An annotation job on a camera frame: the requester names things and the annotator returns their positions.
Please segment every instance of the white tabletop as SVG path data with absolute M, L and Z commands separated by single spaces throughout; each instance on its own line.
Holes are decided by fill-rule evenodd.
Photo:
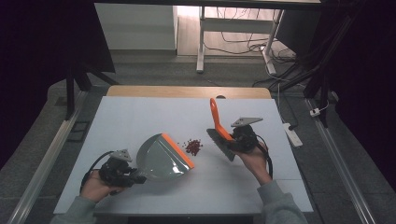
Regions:
M 220 122 L 229 133 L 240 117 L 260 117 L 252 124 L 270 148 L 274 179 L 293 195 L 303 212 L 313 211 L 304 182 L 291 152 L 274 100 L 217 100 Z M 238 157 L 230 162 L 206 133 L 214 128 L 209 99 L 104 97 L 78 155 L 75 167 L 55 208 L 65 213 L 78 195 L 81 178 L 93 162 L 109 150 L 127 148 L 132 158 L 151 136 L 168 133 L 182 147 L 188 140 L 200 139 L 203 146 L 196 157 L 188 156 L 195 168 L 181 177 L 166 181 L 147 181 L 123 193 L 106 197 L 96 205 L 96 213 L 151 215 L 254 215 L 262 202 L 254 176 Z M 102 159 L 100 168 L 107 158 Z M 130 163 L 136 167 L 135 160 Z

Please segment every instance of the dustpan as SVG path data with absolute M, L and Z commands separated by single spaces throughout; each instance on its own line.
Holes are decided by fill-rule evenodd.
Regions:
M 136 155 L 139 175 L 152 181 L 174 179 L 187 173 L 194 163 L 166 133 L 150 137 Z

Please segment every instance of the gray floor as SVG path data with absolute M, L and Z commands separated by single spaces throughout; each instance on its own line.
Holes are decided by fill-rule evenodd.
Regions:
M 268 78 L 260 57 L 208 57 L 205 59 L 205 73 L 195 72 L 196 57 L 169 55 L 132 55 L 118 52 L 113 54 L 116 75 L 109 74 L 121 84 L 132 85 L 177 85 L 177 86 L 224 86 L 251 87 L 252 83 Z M 290 66 L 276 64 L 278 73 Z M 85 132 L 71 132 L 55 162 L 39 197 L 26 219 L 26 223 L 48 223 L 52 211 L 62 193 L 64 184 L 73 168 L 82 147 L 84 133 L 94 117 L 101 97 L 108 85 L 90 76 L 95 85 L 89 92 L 83 109 L 78 116 L 79 129 Z M 268 87 L 272 82 L 257 86 Z M 314 207 L 313 213 L 306 213 L 309 223 L 361 223 L 356 209 L 337 173 L 314 120 L 309 116 L 303 87 L 295 86 L 279 98 L 272 92 L 280 105 L 285 121 L 296 124 L 295 129 L 304 146 L 294 148 L 293 153 L 304 177 L 306 189 Z M 396 223 L 396 194 L 375 164 L 350 133 L 334 111 L 336 102 L 331 100 L 328 108 L 329 130 L 345 157 L 347 166 L 358 183 L 377 223 Z M 29 184 L 38 164 L 59 130 L 65 116 L 64 81 L 49 89 L 48 101 L 26 134 L 13 157 L 0 172 L 0 223 L 6 223 L 19 199 Z M 126 217 L 99 217 L 99 223 L 126 223 Z

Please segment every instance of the wall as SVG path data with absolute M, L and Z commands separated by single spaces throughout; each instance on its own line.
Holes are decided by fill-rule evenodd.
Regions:
M 176 49 L 177 7 L 95 4 L 109 49 Z

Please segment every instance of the person's left hand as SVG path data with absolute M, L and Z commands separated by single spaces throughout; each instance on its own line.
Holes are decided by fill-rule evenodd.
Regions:
M 89 199 L 93 202 L 99 203 L 112 191 L 123 191 L 125 188 L 111 187 L 100 179 L 99 171 L 91 172 L 90 177 L 85 183 L 79 196 Z

